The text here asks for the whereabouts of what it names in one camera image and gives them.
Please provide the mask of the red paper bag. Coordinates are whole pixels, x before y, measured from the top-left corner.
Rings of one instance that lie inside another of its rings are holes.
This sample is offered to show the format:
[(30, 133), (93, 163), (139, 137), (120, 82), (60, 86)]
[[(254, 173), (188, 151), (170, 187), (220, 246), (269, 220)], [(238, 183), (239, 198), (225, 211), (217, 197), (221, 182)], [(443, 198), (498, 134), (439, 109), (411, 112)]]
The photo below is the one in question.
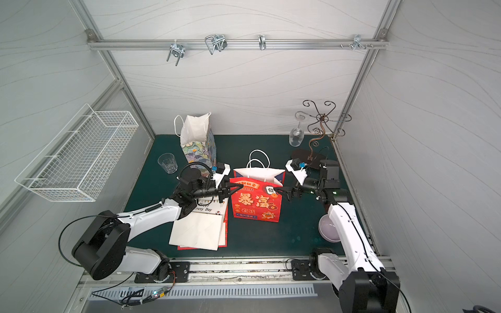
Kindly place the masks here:
[(228, 215), (192, 213), (174, 223), (170, 244), (178, 250), (211, 250), (227, 247)]
[(255, 149), (249, 153), (247, 165), (234, 170), (230, 181), (243, 186), (231, 195), (235, 218), (279, 222), (282, 196), (275, 189), (284, 185), (286, 174), (270, 165), (269, 156)]

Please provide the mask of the white paper bag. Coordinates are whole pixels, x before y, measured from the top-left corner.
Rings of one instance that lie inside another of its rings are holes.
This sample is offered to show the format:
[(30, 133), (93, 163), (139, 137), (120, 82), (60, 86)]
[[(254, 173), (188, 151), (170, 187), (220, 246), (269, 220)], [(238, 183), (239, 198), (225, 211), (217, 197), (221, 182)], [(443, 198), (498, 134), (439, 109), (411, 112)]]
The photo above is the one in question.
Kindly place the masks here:
[(217, 251), (227, 246), (228, 199), (202, 198), (187, 217), (176, 220), (169, 244), (178, 250), (203, 249)]

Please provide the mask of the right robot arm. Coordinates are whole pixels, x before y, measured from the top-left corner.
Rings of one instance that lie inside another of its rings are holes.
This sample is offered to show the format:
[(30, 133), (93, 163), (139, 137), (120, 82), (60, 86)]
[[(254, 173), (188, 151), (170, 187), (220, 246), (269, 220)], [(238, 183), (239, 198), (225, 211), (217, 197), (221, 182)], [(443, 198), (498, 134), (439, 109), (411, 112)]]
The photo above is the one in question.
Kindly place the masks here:
[(287, 199), (314, 194), (326, 209), (347, 259), (343, 262), (330, 249), (314, 249), (311, 271), (330, 281), (343, 312), (396, 312), (401, 291), (399, 277), (385, 269), (371, 248), (357, 218), (353, 198), (341, 187), (339, 163), (321, 160), (317, 179), (308, 176), (306, 164), (299, 159), (289, 160), (285, 167), (297, 184), (275, 190)]

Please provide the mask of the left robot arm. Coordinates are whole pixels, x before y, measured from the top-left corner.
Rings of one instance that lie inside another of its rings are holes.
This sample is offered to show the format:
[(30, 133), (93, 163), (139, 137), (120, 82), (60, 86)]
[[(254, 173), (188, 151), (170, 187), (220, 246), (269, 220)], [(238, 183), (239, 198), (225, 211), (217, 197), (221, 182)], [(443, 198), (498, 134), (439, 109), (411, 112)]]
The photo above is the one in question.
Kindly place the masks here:
[(207, 177), (202, 175), (202, 167), (201, 162), (184, 166), (167, 199), (135, 211), (115, 214), (106, 210), (92, 216), (92, 223), (72, 249), (73, 265), (85, 269), (93, 280), (117, 272), (140, 273), (156, 283), (171, 278), (173, 270), (167, 256), (158, 250), (129, 247), (128, 243), (162, 224), (184, 219), (201, 198), (214, 197), (222, 202), (243, 188), (230, 182), (228, 164), (205, 166)]

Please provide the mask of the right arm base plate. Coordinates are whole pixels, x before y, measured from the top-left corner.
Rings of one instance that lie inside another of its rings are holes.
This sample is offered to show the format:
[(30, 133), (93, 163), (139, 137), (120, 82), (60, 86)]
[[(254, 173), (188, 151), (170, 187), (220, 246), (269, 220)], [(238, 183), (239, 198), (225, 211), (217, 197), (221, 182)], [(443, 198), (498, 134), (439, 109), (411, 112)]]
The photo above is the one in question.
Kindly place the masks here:
[(291, 258), (287, 260), (286, 267), (292, 272), (294, 281), (326, 279), (326, 275), (320, 272), (316, 261)]

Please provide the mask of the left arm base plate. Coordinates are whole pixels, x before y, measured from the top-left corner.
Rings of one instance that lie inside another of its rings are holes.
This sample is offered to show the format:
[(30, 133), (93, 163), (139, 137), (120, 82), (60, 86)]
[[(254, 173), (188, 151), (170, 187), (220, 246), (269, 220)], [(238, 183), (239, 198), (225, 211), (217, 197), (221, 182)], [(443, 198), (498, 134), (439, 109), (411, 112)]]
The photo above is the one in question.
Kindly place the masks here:
[(189, 262), (162, 262), (151, 274), (137, 273), (136, 284), (163, 284), (188, 281), (190, 270)]

